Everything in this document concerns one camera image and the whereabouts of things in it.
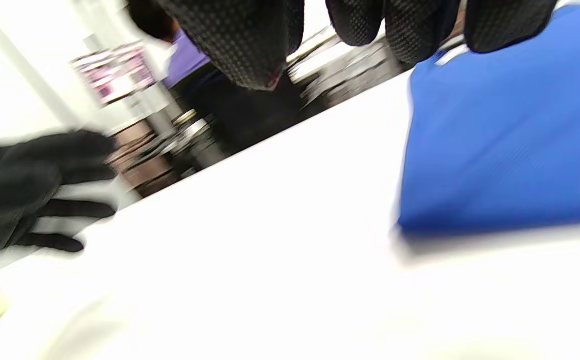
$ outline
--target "finger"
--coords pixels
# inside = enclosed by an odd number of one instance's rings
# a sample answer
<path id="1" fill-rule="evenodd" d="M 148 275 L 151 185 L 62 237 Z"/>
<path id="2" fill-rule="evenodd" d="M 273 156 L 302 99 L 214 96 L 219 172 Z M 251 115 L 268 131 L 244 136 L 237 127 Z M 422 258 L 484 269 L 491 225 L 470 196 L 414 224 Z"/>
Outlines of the finger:
<path id="1" fill-rule="evenodd" d="M 286 0 L 157 0 L 235 84 L 271 91 L 286 68 Z"/>
<path id="2" fill-rule="evenodd" d="M 80 130 L 55 134 L 12 146 L 0 163 L 50 162 L 76 167 L 104 162 L 116 149 L 114 139 Z"/>
<path id="3" fill-rule="evenodd" d="M 350 46 L 371 43 L 383 20 L 383 0 L 326 0 L 332 26 Z"/>
<path id="4" fill-rule="evenodd" d="M 288 50 L 290 55 L 301 46 L 303 40 L 304 0 L 286 0 L 288 18 Z"/>
<path id="5" fill-rule="evenodd" d="M 27 234 L 19 240 L 17 245 L 38 246 L 67 253 L 78 253 L 84 249 L 82 243 L 63 234 Z"/>
<path id="6" fill-rule="evenodd" d="M 450 36 L 460 0 L 386 0 L 385 34 L 394 57 L 420 63 Z"/>
<path id="7" fill-rule="evenodd" d="M 38 210 L 56 194 L 60 179 L 51 166 L 0 168 L 0 215 Z"/>
<path id="8" fill-rule="evenodd" d="M 476 53 L 491 53 L 545 30 L 557 0 L 470 0 L 465 41 Z"/>
<path id="9" fill-rule="evenodd" d="M 116 177 L 116 171 L 106 164 L 99 164 L 87 168 L 64 168 L 61 169 L 62 185 L 74 185 L 82 183 L 101 182 L 112 180 Z"/>
<path id="10" fill-rule="evenodd" d="M 93 201 L 59 200 L 52 199 L 42 207 L 39 217 L 86 217 L 104 219 L 114 216 L 116 209 L 107 203 Z"/>

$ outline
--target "gloved hand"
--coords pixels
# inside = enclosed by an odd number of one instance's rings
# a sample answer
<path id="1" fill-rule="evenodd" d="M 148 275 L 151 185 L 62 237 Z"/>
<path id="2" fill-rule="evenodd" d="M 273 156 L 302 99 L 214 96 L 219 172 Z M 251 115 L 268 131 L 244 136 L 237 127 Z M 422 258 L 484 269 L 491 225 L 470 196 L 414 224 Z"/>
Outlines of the gloved hand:
<path id="1" fill-rule="evenodd" d="M 53 197 L 63 185 L 113 179 L 104 162 L 113 139 L 78 131 L 0 148 L 0 250 L 40 246 L 76 253 L 83 244 L 63 234 L 35 234 L 40 217 L 103 219 L 116 212 L 110 205 Z"/>
<path id="2" fill-rule="evenodd" d="M 345 43 L 369 44 L 385 19 L 395 58 L 413 66 L 452 32 L 461 0 L 324 0 Z M 304 0 L 158 0 L 187 35 L 236 84 L 271 90 L 303 36 Z M 468 0 L 464 35 L 476 53 L 531 39 L 557 0 Z"/>

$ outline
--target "textured black glove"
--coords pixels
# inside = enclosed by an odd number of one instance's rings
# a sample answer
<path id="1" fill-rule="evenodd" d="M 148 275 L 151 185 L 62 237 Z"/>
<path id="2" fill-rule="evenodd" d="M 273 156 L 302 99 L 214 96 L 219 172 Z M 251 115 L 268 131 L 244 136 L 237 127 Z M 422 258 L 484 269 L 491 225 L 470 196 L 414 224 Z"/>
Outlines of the textured black glove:
<path id="1" fill-rule="evenodd" d="M 345 43 L 369 44 L 385 19 L 396 59 L 416 64 L 452 32 L 461 0 L 324 0 Z M 303 36 L 304 0 L 158 0 L 236 84 L 272 89 Z M 489 53 L 540 34 L 557 0 L 468 0 L 468 47 Z"/>
<path id="2" fill-rule="evenodd" d="M 103 219 L 115 210 L 104 203 L 53 199 L 62 185 L 113 179 L 105 160 L 114 141 L 79 131 L 0 148 L 0 250 L 40 246 L 75 253 L 83 245 L 63 234 L 35 234 L 40 217 Z"/>

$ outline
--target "person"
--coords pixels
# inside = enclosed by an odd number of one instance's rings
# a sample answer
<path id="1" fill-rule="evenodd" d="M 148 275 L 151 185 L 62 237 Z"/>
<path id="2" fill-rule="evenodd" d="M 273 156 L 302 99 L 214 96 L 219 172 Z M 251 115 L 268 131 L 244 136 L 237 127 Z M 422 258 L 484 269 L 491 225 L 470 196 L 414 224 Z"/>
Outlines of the person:
<path id="1" fill-rule="evenodd" d="M 185 32 L 160 6 L 145 0 L 128 0 L 128 14 L 139 30 L 148 36 L 171 44 L 175 52 L 169 60 L 168 77 L 163 84 L 171 89 L 203 66 L 214 67 L 210 58 L 199 50 Z"/>
<path id="2" fill-rule="evenodd" d="M 206 119 L 226 153 L 245 150 L 301 120 L 304 101 L 287 72 L 274 91 L 242 88 L 219 71 L 154 0 L 128 0 L 127 11 L 139 30 L 175 47 L 163 83 L 182 108 L 193 108 Z"/>
<path id="3" fill-rule="evenodd" d="M 236 84 L 274 88 L 294 39 L 303 34 L 304 0 L 157 0 Z M 325 2 L 336 33 L 350 46 L 376 38 L 381 23 L 395 59 L 417 64 L 452 32 L 460 0 L 310 0 Z M 470 50 L 491 53 L 540 34 L 557 0 L 471 0 Z"/>

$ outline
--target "blurred background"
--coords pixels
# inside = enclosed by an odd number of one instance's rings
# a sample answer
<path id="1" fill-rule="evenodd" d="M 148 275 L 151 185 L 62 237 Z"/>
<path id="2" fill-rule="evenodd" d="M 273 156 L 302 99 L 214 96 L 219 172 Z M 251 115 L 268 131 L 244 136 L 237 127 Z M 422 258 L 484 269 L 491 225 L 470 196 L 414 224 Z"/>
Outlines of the blurred background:
<path id="1" fill-rule="evenodd" d="M 133 46 L 129 58 L 111 60 Z M 306 1 L 303 43 L 273 93 L 205 78 L 164 86 L 175 51 L 139 30 L 126 0 L 0 0 L 0 144 L 83 127 L 116 137 L 112 164 L 122 176 L 102 194 L 122 208 L 407 69 L 383 30 L 365 47 L 341 43 L 322 0 Z M 125 80 L 136 74 L 143 79 Z M 221 105 L 200 111 L 192 93 Z M 233 114 L 246 130 L 222 127 Z"/>

